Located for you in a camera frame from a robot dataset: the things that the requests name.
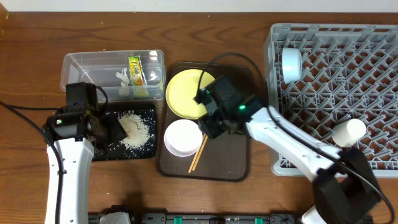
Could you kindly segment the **pile of rice grains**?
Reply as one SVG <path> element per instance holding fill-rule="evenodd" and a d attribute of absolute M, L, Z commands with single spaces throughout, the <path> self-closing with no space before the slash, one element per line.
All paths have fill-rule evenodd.
<path fill-rule="evenodd" d="M 112 152 L 122 152 L 128 158 L 150 157 L 155 151 L 155 109 L 115 111 L 117 119 L 127 133 L 122 141 L 110 146 Z"/>

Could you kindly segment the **clear plastic wrap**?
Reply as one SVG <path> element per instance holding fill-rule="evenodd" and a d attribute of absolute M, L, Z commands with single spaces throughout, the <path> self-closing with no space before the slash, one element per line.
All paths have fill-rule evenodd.
<path fill-rule="evenodd" d="M 127 68 L 122 69 L 120 72 L 116 72 L 116 77 L 121 80 L 119 95 L 129 96 L 129 78 L 127 75 Z"/>

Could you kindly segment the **yellow round plate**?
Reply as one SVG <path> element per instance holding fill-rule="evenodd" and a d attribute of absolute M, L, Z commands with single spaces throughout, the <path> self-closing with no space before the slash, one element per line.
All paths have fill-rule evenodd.
<path fill-rule="evenodd" d="M 194 100 L 201 73 L 202 70 L 199 69 L 188 69 L 177 73 L 169 81 L 165 92 L 166 101 L 177 116 L 198 119 L 206 114 L 205 106 Z"/>

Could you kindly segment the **white rice bowl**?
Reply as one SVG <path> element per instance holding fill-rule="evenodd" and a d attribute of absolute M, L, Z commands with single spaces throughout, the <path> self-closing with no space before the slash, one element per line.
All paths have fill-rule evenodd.
<path fill-rule="evenodd" d="M 203 133 L 198 125 L 188 119 L 172 122 L 165 130 L 164 144 L 177 157 L 188 157 L 199 150 Z"/>

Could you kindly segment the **green snack wrapper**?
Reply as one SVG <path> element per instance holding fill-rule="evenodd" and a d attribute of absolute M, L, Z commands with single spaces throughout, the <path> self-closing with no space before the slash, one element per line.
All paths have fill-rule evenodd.
<path fill-rule="evenodd" d="M 147 81 L 141 64 L 140 56 L 130 56 L 129 60 L 129 73 L 131 83 L 134 86 L 133 92 L 136 96 L 149 96 L 147 91 Z"/>

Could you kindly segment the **light blue bowl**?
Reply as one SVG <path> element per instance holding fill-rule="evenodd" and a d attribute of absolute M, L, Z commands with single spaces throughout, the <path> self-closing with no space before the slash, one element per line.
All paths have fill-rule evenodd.
<path fill-rule="evenodd" d="M 300 80 L 302 73 L 302 55 L 299 49 L 283 48 L 282 76 L 285 84 Z"/>

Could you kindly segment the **small white green cup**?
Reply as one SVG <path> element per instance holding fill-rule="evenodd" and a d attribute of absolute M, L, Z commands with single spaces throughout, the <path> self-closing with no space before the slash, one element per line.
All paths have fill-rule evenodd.
<path fill-rule="evenodd" d="M 340 147 L 351 147 L 366 131 L 366 125 L 360 119 L 349 119 L 333 128 L 332 140 Z"/>

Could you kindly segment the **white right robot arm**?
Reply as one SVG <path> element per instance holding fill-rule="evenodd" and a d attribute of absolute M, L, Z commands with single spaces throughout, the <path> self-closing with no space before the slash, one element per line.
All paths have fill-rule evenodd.
<path fill-rule="evenodd" d="M 359 223 L 384 200 L 359 149 L 342 151 L 318 141 L 256 95 L 242 95 L 228 78 L 198 86 L 194 100 L 205 106 L 198 122 L 209 138 L 226 131 L 245 133 L 278 151 L 312 183 L 315 204 L 300 217 L 301 223 Z"/>

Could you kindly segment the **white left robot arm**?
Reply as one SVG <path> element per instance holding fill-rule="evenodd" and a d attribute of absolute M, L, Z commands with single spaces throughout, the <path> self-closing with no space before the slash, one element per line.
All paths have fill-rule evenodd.
<path fill-rule="evenodd" d="M 49 159 L 46 223 L 88 223 L 88 187 L 96 151 L 126 138 L 117 117 L 98 104 L 100 86 L 66 86 L 66 105 L 43 125 Z"/>

